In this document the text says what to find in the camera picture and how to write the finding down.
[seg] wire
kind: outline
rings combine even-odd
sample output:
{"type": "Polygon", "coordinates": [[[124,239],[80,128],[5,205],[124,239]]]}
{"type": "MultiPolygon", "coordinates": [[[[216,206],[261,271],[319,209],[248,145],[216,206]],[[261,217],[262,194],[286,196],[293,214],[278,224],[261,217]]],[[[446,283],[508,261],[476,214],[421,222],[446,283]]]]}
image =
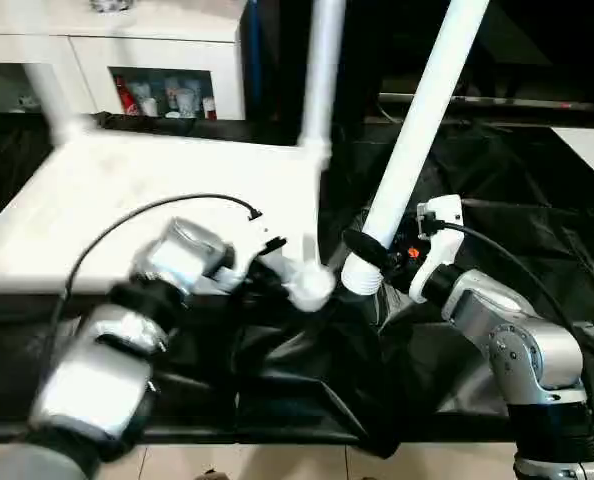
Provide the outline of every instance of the wire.
{"type": "Polygon", "coordinates": [[[403,120],[401,120],[399,118],[391,117],[388,113],[386,113],[386,110],[384,110],[384,107],[382,107],[381,104],[376,103],[375,105],[377,106],[377,110],[379,110],[379,113],[381,113],[384,117],[386,117],[386,119],[388,119],[388,121],[390,123],[397,123],[397,124],[404,123],[403,120]]]}
{"type": "Polygon", "coordinates": [[[59,329],[59,320],[62,316],[64,311],[64,307],[66,306],[66,302],[71,296],[73,284],[75,283],[75,277],[81,268],[82,263],[88,256],[88,254],[97,246],[101,241],[106,238],[110,233],[115,231],[117,228],[122,226],[124,223],[132,220],[133,218],[141,215],[144,212],[152,210],[153,208],[161,207],[163,205],[168,205],[170,203],[181,202],[184,200],[195,200],[195,199],[202,199],[202,198],[216,198],[220,200],[226,200],[229,202],[233,202],[236,204],[241,205],[242,207],[247,208],[250,211],[250,219],[254,220],[255,218],[260,217],[262,214],[259,210],[253,208],[248,202],[244,200],[240,200],[239,198],[232,197],[230,195],[222,195],[218,193],[194,193],[188,195],[178,195],[176,197],[168,197],[162,200],[158,200],[156,202],[149,203],[140,207],[132,212],[124,215],[111,226],[106,228],[102,233],[100,233],[97,238],[95,238],[88,246],[79,254],[79,257],[75,261],[70,273],[66,277],[66,282],[64,284],[64,289],[62,290],[61,294],[59,295],[59,299],[55,304],[55,308],[52,311],[52,315],[50,316],[50,323],[48,325],[48,333],[46,335],[46,339],[44,340],[44,345],[42,348],[41,359],[39,362],[39,383],[37,386],[37,393],[41,389],[48,371],[50,369],[50,360],[53,355],[53,351],[55,349],[55,340],[57,338],[57,331],[59,329]]]}
{"type": "MultiPolygon", "coordinates": [[[[552,307],[553,311],[555,312],[555,315],[559,318],[559,321],[562,324],[562,326],[566,330],[568,330],[568,332],[570,332],[570,334],[573,336],[573,338],[577,341],[577,343],[580,346],[583,345],[584,348],[588,351],[588,353],[590,353],[594,357],[594,345],[592,345],[589,342],[584,342],[578,337],[578,335],[575,333],[573,322],[564,313],[564,309],[559,304],[557,299],[555,299],[555,297],[553,297],[551,295],[551,293],[548,291],[548,288],[546,287],[546,285],[544,285],[542,283],[542,281],[539,280],[539,278],[537,278],[537,276],[533,272],[531,272],[530,269],[526,265],[524,265],[521,260],[519,260],[519,258],[517,258],[510,251],[508,251],[506,248],[504,248],[502,245],[500,245],[493,239],[487,237],[483,233],[473,230],[472,228],[468,228],[463,225],[458,225],[456,223],[444,222],[442,220],[437,220],[435,222],[435,225],[438,228],[457,230],[459,232],[462,232],[462,233],[465,233],[472,237],[475,237],[478,240],[480,240],[481,242],[486,243],[487,245],[491,246],[498,252],[502,253],[508,260],[510,260],[513,264],[515,264],[521,271],[523,271],[532,280],[532,282],[535,284],[535,286],[544,295],[546,300],[548,300],[548,303],[550,303],[550,306],[552,307]]],[[[581,380],[582,380],[582,383],[584,384],[584,387],[586,388],[586,395],[588,397],[588,403],[590,404],[590,411],[591,411],[591,415],[592,415],[592,419],[593,419],[593,423],[594,423],[593,387],[592,387],[592,383],[590,381],[590,377],[588,375],[588,371],[585,366],[582,367],[581,380]]]]}

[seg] white countertop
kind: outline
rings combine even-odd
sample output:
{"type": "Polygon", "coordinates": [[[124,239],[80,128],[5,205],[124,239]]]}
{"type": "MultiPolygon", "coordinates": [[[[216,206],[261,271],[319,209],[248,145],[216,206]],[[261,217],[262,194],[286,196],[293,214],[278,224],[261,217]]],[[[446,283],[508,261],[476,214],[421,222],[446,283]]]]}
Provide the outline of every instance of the white countertop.
{"type": "Polygon", "coordinates": [[[13,28],[0,0],[0,34],[130,37],[233,43],[246,0],[135,0],[130,10],[97,13],[89,0],[43,0],[45,21],[13,28]]]}
{"type": "MultiPolygon", "coordinates": [[[[0,292],[55,291],[84,247],[129,211],[187,193],[247,200],[288,243],[282,253],[316,255],[319,166],[299,147],[94,131],[56,149],[0,213],[0,292]]],[[[173,216],[227,242],[248,211],[222,200],[162,206],[113,232],[83,263],[79,290],[103,291],[127,274],[135,253],[173,216]]]]}

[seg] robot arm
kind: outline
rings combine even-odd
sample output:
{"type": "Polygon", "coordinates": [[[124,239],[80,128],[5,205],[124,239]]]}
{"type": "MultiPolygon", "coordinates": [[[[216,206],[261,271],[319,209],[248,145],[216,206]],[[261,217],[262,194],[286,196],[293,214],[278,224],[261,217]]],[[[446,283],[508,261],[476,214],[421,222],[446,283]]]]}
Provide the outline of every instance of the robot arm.
{"type": "Polygon", "coordinates": [[[262,255],[297,308],[320,308],[334,287],[330,272],[277,253],[266,259],[281,246],[268,236],[257,223],[235,246],[227,245],[199,225],[173,219],[137,255],[129,279],[86,319],[35,400],[31,432],[0,457],[0,479],[84,480],[102,462],[130,451],[157,395],[153,357],[166,351],[169,332],[200,281],[228,293],[262,255]]]}
{"type": "MultiPolygon", "coordinates": [[[[456,267],[463,234],[432,228],[436,220],[462,224],[457,195],[418,206],[419,238],[429,240],[430,250],[423,261],[410,258],[408,268],[396,266],[402,263],[400,253],[386,252],[364,234],[354,232],[345,239],[413,301],[440,307],[442,318],[489,361],[515,435],[518,478],[594,479],[594,427],[578,343],[506,285],[456,267]]],[[[406,251],[408,245],[396,250],[406,251]]]]}

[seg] tiled floor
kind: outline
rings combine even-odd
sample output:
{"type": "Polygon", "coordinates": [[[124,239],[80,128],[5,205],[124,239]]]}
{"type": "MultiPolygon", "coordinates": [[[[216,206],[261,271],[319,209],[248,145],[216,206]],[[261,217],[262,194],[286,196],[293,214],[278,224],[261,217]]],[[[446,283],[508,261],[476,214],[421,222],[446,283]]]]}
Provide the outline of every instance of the tiled floor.
{"type": "Polygon", "coordinates": [[[513,444],[403,444],[380,460],[344,447],[151,445],[99,478],[193,480],[212,468],[230,480],[510,480],[514,452],[513,444]]]}

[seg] white pvc pipe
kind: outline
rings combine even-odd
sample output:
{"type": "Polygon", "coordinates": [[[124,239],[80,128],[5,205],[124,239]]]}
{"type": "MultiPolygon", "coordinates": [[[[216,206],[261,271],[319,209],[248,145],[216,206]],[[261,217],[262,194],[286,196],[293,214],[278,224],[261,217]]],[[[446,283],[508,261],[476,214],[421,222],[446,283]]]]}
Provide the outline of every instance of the white pvc pipe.
{"type": "MultiPolygon", "coordinates": [[[[452,0],[430,53],[415,98],[375,195],[363,232],[388,248],[397,232],[489,0],[452,0]]],[[[351,254],[342,282],[358,295],[372,295],[382,276],[351,254]]]]}
{"type": "Polygon", "coordinates": [[[346,0],[317,0],[313,5],[298,145],[312,149],[322,167],[330,157],[330,125],[345,12],[346,0]]]}
{"type": "Polygon", "coordinates": [[[89,129],[93,122],[83,116],[76,115],[65,100],[52,65],[34,62],[38,52],[59,61],[53,39],[48,35],[48,13],[43,0],[6,1],[8,20],[19,34],[19,49],[23,58],[24,70],[39,97],[42,111],[50,125],[53,144],[61,145],[70,138],[89,129]]]}

